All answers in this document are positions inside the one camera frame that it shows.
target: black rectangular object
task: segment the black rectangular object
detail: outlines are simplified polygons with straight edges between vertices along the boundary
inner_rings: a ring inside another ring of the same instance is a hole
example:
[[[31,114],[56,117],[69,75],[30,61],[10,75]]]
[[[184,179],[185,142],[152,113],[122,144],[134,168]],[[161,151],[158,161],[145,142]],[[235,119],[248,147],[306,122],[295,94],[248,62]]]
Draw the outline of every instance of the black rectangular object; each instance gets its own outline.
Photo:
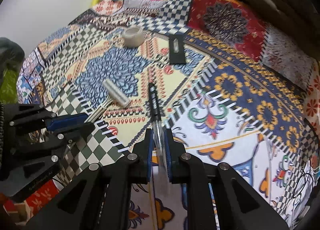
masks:
[[[174,50],[175,43],[178,44],[177,45],[178,52],[175,52]],[[169,63],[172,65],[186,64],[182,34],[169,36]]]

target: pen cap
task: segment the pen cap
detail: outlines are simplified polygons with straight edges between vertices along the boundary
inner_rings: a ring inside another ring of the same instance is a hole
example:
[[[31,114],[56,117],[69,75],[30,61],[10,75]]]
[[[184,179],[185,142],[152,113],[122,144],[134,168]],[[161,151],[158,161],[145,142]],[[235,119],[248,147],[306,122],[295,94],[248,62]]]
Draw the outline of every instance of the pen cap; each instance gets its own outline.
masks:
[[[130,99],[124,93],[122,93],[121,90],[118,89],[110,79],[105,79],[102,84],[106,88],[106,90],[108,90],[109,95],[122,107],[125,108],[128,104],[130,104]]]
[[[161,121],[157,91],[153,83],[149,83],[148,93],[149,93],[151,121]]]

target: cable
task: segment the cable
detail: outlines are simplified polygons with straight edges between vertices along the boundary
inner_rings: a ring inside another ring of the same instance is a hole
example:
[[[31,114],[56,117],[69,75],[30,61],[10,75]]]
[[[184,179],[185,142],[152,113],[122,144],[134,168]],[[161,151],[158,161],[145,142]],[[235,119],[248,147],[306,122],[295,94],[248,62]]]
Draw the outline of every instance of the cable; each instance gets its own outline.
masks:
[[[314,185],[314,179],[313,179],[313,177],[312,177],[312,175],[311,175],[311,169],[312,169],[312,168],[311,168],[311,161],[309,161],[309,165],[310,165],[309,172],[308,172],[308,173],[305,173],[305,172],[304,172],[304,169],[302,170],[302,175],[299,177],[298,182],[297,182],[295,188],[293,189],[293,193],[292,193],[292,198],[291,198],[291,200],[294,199],[294,201],[293,201],[293,205],[292,205],[292,214],[291,214],[290,230],[293,229],[293,212],[294,212],[295,199],[302,193],[302,191],[303,191],[303,189],[305,188],[307,182],[309,181],[309,178],[312,179],[312,185],[311,185],[311,187],[313,187],[313,185]],[[297,186],[299,185],[299,182],[300,182],[300,180],[302,179],[302,177],[304,177],[304,185],[302,186],[302,188],[301,188],[301,190],[299,191],[299,193],[294,196],[294,193],[295,193],[295,191],[296,191],[296,189],[297,189]]]

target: razor head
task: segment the razor head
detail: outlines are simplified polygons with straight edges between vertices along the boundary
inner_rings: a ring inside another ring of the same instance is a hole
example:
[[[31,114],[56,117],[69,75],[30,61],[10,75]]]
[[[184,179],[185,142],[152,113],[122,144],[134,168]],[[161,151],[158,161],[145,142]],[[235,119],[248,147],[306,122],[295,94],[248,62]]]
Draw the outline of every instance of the razor head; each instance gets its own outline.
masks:
[[[102,84],[109,92],[109,95],[114,100],[116,100],[123,108],[130,104],[130,99],[124,93],[122,93],[122,91],[118,89],[118,87],[115,84],[113,84],[113,82],[110,79],[105,79],[102,82]]]

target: patterned bedsheet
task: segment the patterned bedsheet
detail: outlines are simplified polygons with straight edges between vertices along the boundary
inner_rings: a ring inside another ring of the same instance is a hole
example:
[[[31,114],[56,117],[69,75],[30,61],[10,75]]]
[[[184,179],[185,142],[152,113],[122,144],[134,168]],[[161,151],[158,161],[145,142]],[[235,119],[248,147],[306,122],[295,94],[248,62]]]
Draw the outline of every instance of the patterned bedsheet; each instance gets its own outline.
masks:
[[[145,30],[140,47],[123,46],[131,25]],[[272,40],[280,33],[235,0],[105,0],[26,58],[19,101],[42,103],[58,115],[90,114],[108,95],[105,78],[131,98],[125,109],[109,106],[89,138],[69,148],[59,174],[68,183],[143,139],[150,127],[147,86],[154,82],[163,126],[174,138],[203,162],[229,163],[291,225],[318,179],[319,139],[303,113],[317,63],[298,52],[291,67],[304,60],[300,73],[277,72],[272,59],[285,52]],[[186,65],[169,65],[171,34],[185,36]],[[43,141],[43,132],[36,137]],[[164,195],[154,165],[148,185],[132,186],[130,227],[186,229],[186,187],[173,185]]]

